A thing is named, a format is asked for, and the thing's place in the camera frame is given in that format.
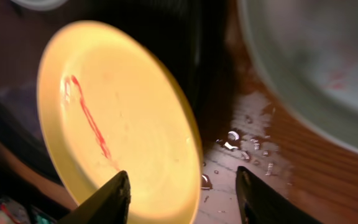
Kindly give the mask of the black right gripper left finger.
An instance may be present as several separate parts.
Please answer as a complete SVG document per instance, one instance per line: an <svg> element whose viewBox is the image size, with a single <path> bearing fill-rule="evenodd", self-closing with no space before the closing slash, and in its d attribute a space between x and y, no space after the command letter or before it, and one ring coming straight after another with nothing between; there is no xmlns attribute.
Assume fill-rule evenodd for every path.
<svg viewBox="0 0 358 224"><path fill-rule="evenodd" d="M58 224L126 224L131 186L126 171L118 172L89 199L83 202Z"/></svg>

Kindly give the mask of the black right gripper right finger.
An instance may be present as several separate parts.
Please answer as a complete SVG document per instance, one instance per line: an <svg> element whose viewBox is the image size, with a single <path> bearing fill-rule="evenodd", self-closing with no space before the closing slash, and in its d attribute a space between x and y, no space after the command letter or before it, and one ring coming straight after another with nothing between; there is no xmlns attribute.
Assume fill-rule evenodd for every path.
<svg viewBox="0 0 358 224"><path fill-rule="evenodd" d="M237 168L236 194L242 224L320 224L244 166Z"/></svg>

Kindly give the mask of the yellow plate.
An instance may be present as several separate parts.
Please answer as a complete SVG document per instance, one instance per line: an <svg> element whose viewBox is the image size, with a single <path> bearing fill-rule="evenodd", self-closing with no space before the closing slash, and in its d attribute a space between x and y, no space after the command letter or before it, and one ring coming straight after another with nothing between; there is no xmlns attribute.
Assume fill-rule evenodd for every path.
<svg viewBox="0 0 358 224"><path fill-rule="evenodd" d="M129 223L193 223L203 153L173 75L125 32L96 21L57 31L40 60L37 110L49 156L76 204L126 171Z"/></svg>

